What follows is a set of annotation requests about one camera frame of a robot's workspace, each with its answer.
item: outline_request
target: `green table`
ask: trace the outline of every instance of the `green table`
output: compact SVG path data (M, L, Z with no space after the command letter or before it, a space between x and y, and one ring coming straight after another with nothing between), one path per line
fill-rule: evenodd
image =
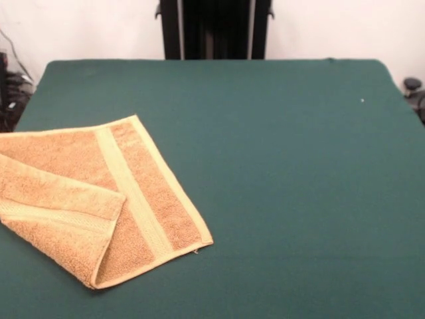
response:
M135 113L215 244L91 291L0 227L0 318L425 318L425 134L381 63L53 62L18 129Z

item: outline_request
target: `cable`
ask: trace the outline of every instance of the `cable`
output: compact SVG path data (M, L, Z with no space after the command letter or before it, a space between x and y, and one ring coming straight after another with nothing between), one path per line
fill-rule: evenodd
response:
M16 53L15 45L13 44L13 41L3 32L3 30L1 30L1 28L0 28L0 34L3 35L3 37L6 39L6 41L9 42L9 44L11 45L13 56L15 57L16 61L18 62L19 66L22 68L22 70L25 72L25 74L29 77L29 79L34 82L33 78L29 74L28 70L25 68L25 66L19 60L19 57L18 57L18 54Z

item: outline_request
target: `fabric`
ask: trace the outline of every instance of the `fabric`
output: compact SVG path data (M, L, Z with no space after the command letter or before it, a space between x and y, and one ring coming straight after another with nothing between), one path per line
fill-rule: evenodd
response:
M213 243L137 116L1 135L0 219L90 288Z
M382 63L56 61L17 129L132 114L214 245L93 291L0 227L0 318L424 318L425 131Z

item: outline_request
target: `white wall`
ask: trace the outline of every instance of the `white wall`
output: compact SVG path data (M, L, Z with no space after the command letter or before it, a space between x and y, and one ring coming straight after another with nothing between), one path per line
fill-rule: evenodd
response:
M0 27L38 80L49 61L164 58L158 0L2 0ZM0 48L10 47L0 36Z
M39 79L56 59L162 59L158 2L2 0L0 27ZM267 58L378 58L397 84L425 81L425 0L274 0L274 10Z
M425 0L274 0L267 58L378 58L425 82Z

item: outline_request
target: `terry cloth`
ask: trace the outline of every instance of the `terry cloth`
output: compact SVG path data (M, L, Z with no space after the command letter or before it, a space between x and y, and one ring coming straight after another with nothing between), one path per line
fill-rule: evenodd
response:
M213 243L137 116L0 134L0 219L90 288Z

